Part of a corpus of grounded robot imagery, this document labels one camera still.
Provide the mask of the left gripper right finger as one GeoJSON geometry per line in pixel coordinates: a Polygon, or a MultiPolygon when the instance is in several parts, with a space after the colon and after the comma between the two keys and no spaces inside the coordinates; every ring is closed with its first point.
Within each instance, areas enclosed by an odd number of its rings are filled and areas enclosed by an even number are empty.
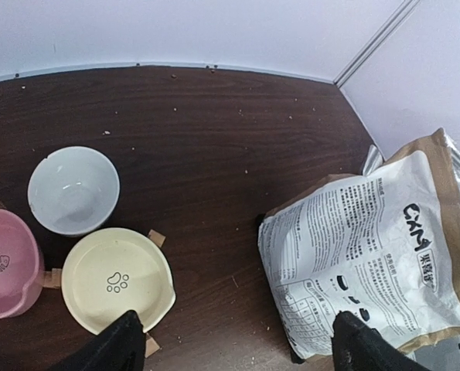
{"type": "Polygon", "coordinates": [[[350,311],[341,311],[333,322],[332,357],[335,371],[427,370],[386,342],[350,311]]]}

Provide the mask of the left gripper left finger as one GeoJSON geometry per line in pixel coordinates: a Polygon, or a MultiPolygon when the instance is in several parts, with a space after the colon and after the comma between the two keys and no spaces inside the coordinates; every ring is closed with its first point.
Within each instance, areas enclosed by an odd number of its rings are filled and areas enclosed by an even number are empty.
{"type": "Polygon", "coordinates": [[[145,333],[134,310],[126,311],[86,345],[50,370],[143,370],[145,333]]]}

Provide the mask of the pet food bag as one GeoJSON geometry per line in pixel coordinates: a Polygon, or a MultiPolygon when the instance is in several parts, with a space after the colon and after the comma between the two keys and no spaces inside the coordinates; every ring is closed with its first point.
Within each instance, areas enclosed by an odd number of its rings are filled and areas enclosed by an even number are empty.
{"type": "Polygon", "coordinates": [[[343,311],[413,352],[460,335],[460,151],[443,129],[268,212],[257,246],[288,341],[332,354],[343,311]]]}

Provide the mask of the cream pet bowl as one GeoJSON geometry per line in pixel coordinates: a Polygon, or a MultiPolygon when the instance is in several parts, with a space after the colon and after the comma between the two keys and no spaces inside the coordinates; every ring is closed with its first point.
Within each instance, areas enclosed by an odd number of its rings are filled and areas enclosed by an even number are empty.
{"type": "Polygon", "coordinates": [[[63,267],[45,273],[44,286],[61,290],[72,317],[95,335],[128,310],[149,332],[176,299],[164,242],[155,230],[98,230],[76,243],[63,267]]]}

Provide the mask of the pink pet bowl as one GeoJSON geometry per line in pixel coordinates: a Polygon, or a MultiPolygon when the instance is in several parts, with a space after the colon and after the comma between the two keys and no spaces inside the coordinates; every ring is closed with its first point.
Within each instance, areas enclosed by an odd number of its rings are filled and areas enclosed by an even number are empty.
{"type": "Polygon", "coordinates": [[[43,254],[28,225],[0,201],[0,319],[19,316],[39,298],[43,254]]]}

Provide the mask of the white ceramic bowl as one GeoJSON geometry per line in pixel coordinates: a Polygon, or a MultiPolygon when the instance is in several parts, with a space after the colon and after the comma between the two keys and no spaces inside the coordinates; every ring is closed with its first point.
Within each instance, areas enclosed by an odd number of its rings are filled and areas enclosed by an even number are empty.
{"type": "Polygon", "coordinates": [[[106,155],[71,146],[52,152],[35,167],[27,200],[44,228],[65,237],[80,237],[109,219],[120,191],[118,171],[106,155]]]}

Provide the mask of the right metal frame post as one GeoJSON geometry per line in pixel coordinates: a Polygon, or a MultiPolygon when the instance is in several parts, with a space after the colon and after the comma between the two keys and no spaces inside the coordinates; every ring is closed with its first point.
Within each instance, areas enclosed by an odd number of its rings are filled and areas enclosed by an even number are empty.
{"type": "Polygon", "coordinates": [[[373,55],[373,53],[385,42],[402,22],[414,11],[420,0],[402,1],[401,5],[388,17],[384,24],[373,34],[368,42],[362,46],[359,52],[342,69],[334,79],[336,87],[341,88],[348,79],[373,55]]]}

